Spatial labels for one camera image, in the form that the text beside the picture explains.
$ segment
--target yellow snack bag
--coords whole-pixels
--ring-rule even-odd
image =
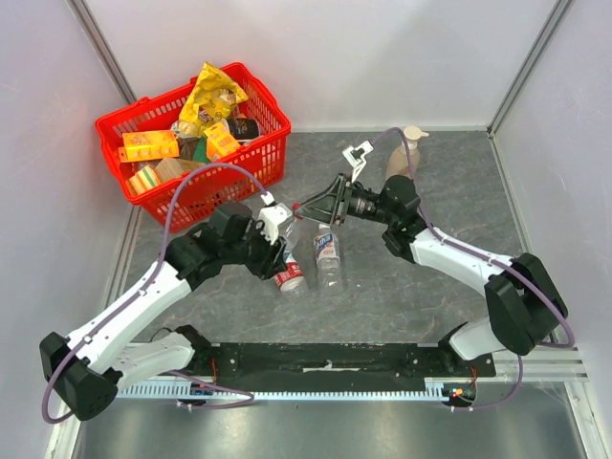
[[[202,137],[207,127],[227,118],[248,98],[225,72],[206,62],[181,110],[178,129],[185,136]]]

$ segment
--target red basket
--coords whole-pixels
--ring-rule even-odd
[[[253,174],[264,186],[283,178],[285,149],[291,132],[289,119],[280,111],[276,99],[268,88],[255,78],[241,63],[233,63],[223,70],[249,95],[249,100],[238,105],[234,116],[243,114],[255,119],[263,136],[240,147],[223,158],[221,163],[240,165]],[[137,163],[121,163],[119,147],[123,146],[123,132],[169,129],[179,118],[196,77],[189,84],[156,98],[141,98],[137,102],[100,118],[96,128],[102,144],[102,153],[112,174],[117,177],[125,198],[135,206],[142,206],[162,225],[168,212],[170,199],[182,179],[177,178],[145,193],[132,196],[125,181],[138,172]],[[254,194],[257,187],[240,172],[215,168],[202,172],[183,188],[172,214],[172,232],[183,230],[202,220],[214,208],[228,199],[238,201]]]

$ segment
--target soap dispenser bottle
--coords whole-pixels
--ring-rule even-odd
[[[416,172],[419,162],[421,161],[421,153],[419,152],[418,141],[421,137],[429,137],[427,132],[423,132],[417,126],[408,126],[404,129],[404,135],[408,140],[408,148],[410,149],[410,159],[412,166]],[[404,143],[400,143],[389,158],[389,165],[386,168],[384,179],[388,180],[392,175],[404,175],[410,177],[410,168],[408,167],[408,158],[405,155]]]

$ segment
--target bottle cap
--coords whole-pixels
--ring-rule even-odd
[[[298,209],[299,209],[299,207],[300,207],[299,203],[295,203],[295,204],[294,204],[294,206],[292,207],[292,209],[293,209],[293,211],[294,211],[294,217],[295,217],[297,220],[302,220],[304,217],[301,217],[301,216],[299,216],[299,215],[295,215],[295,211],[296,211],[296,210],[298,210]]]
[[[404,135],[409,141],[418,141],[421,137],[429,137],[428,132],[423,132],[417,126],[408,126],[405,128]]]

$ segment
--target bottle label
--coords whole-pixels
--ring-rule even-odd
[[[297,265],[294,256],[290,252],[286,252],[285,254],[285,263],[287,264],[287,271],[274,276],[274,282],[276,283],[276,287],[279,289],[288,280],[304,276],[302,270]]]
[[[336,241],[334,241],[334,234],[325,234],[323,236],[315,237],[315,254],[317,255],[317,261],[322,258],[336,258]]]

